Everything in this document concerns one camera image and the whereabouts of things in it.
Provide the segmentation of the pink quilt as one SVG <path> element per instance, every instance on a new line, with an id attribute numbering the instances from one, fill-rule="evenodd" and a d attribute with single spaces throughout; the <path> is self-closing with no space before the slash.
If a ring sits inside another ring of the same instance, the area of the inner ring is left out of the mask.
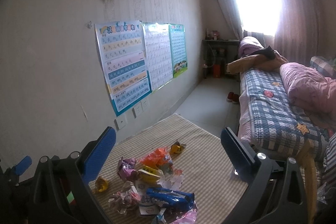
<path id="1" fill-rule="evenodd" d="M 292 105 L 335 120 L 335 80 L 299 63 L 281 65 L 280 76 Z"/>

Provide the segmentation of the beige striped table mat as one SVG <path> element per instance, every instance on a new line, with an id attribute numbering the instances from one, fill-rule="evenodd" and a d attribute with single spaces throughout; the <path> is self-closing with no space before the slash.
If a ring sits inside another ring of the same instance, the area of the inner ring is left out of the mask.
<path id="1" fill-rule="evenodd" d="M 124 158 L 137 160 L 157 148 L 170 147 L 175 141 L 186 149 L 173 159 L 184 179 L 180 188 L 195 194 L 197 223 L 223 223 L 247 188 L 236 177 L 233 166 L 219 137 L 207 132 L 178 114 L 115 145 L 104 163 L 100 176 L 109 181 L 108 189 L 95 198 L 113 223 L 151 223 L 153 217 L 141 216 L 137 210 L 122 215 L 110 208 L 108 199 L 121 190 L 123 182 L 117 175 L 117 163 Z"/>

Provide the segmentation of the purple snack wrapper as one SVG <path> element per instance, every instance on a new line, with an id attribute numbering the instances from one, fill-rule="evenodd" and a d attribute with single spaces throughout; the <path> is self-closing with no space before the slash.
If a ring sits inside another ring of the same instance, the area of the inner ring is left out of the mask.
<path id="1" fill-rule="evenodd" d="M 137 161 L 133 157 L 128 159 L 122 157 L 118 161 L 117 174 L 121 180 L 131 182 L 137 180 L 137 170 L 135 169 L 136 163 Z"/>

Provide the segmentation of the white wall socket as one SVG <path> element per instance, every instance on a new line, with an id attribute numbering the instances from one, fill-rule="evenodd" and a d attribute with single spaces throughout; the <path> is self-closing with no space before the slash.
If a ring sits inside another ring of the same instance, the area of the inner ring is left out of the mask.
<path id="1" fill-rule="evenodd" d="M 127 125 L 127 118 L 125 114 L 119 115 L 114 119 L 114 124 L 117 131 L 124 128 Z"/>

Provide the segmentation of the blue pinyin wall poster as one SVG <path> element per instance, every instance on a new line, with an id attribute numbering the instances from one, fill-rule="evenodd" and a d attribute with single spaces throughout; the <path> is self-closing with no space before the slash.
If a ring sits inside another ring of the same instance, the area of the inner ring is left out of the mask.
<path id="1" fill-rule="evenodd" d="M 112 107 L 120 116 L 151 93 L 142 22 L 96 24 L 95 32 Z"/>

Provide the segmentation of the red canister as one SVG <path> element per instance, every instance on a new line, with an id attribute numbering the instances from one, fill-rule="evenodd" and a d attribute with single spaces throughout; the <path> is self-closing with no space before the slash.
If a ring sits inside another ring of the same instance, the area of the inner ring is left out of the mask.
<path id="1" fill-rule="evenodd" d="M 221 66 L 219 64 L 214 64 L 213 66 L 213 77 L 214 78 L 221 77 Z"/>

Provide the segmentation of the window curtains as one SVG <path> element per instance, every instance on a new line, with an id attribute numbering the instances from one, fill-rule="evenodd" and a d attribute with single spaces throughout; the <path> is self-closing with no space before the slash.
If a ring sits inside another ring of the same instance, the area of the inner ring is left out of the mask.
<path id="1" fill-rule="evenodd" d="M 236 39 L 256 32 L 289 61 L 307 65 L 322 39 L 322 0 L 217 0 Z"/>

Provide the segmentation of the white wall switch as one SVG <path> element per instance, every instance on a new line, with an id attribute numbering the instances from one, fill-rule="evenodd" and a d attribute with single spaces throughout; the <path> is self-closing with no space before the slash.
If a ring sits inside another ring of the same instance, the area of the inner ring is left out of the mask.
<path id="1" fill-rule="evenodd" d="M 141 102 L 138 102 L 134 107 L 132 108 L 132 112 L 134 115 L 134 118 L 138 118 L 143 112 L 145 112 L 149 108 L 149 102 L 147 100 L 143 100 Z"/>

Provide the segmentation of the gold orange candy wrapper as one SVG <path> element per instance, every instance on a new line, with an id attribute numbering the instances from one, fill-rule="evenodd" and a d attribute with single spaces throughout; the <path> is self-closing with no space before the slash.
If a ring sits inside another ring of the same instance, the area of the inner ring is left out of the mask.
<path id="1" fill-rule="evenodd" d="M 183 144 L 181 142 L 179 142 L 178 140 L 176 140 L 170 147 L 170 155 L 179 155 L 181 154 L 184 149 L 186 148 L 186 144 Z"/>

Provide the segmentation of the yellow bear snack wrapper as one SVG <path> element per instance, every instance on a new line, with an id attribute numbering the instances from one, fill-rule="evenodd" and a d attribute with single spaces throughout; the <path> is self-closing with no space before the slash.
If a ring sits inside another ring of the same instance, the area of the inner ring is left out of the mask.
<path id="1" fill-rule="evenodd" d="M 144 165 L 137 172 L 139 179 L 147 184 L 157 184 L 163 178 L 165 178 L 165 175 L 160 169 L 153 169 L 146 165 Z"/>

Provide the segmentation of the pink white wrapper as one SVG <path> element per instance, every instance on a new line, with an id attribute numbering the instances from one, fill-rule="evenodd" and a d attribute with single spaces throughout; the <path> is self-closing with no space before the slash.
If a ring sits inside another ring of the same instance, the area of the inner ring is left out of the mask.
<path id="1" fill-rule="evenodd" d="M 122 189 L 110 196 L 108 203 L 112 211 L 126 215 L 128 211 L 138 208 L 141 197 L 131 181 L 126 181 Z"/>

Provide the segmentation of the brown coat on bed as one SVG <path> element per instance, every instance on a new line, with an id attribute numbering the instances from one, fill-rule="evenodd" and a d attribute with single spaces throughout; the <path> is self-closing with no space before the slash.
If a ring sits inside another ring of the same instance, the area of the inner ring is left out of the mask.
<path id="1" fill-rule="evenodd" d="M 286 63 L 288 60 L 285 57 L 268 46 L 229 63 L 226 71 L 230 74 L 236 74 L 255 68 L 266 72 L 279 72 L 281 65 Z"/>

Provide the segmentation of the green character wall poster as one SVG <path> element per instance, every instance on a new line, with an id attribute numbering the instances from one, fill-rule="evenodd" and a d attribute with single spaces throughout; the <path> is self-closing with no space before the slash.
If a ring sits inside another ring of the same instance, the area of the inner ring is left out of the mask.
<path id="1" fill-rule="evenodd" d="M 169 39 L 173 77 L 176 78 L 187 70 L 187 51 L 184 25 L 169 24 Z"/>

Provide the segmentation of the blue snack wrapper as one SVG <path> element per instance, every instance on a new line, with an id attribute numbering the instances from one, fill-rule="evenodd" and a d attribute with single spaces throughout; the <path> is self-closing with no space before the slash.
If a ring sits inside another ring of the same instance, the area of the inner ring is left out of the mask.
<path id="1" fill-rule="evenodd" d="M 194 193 L 186 193 L 166 188 L 148 188 L 146 195 L 149 196 L 152 203 L 155 203 L 159 207 L 180 212 L 191 210 L 195 202 Z"/>

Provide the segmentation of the wooden chair frame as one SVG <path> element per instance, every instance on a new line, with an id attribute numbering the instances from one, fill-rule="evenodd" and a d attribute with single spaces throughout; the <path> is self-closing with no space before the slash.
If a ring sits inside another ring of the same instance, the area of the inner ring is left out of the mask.
<path id="1" fill-rule="evenodd" d="M 314 223 L 314 217 L 317 206 L 317 173 L 315 161 L 312 157 L 313 146 L 310 140 L 307 140 L 295 159 L 304 169 L 305 191 L 307 199 L 308 223 Z"/>

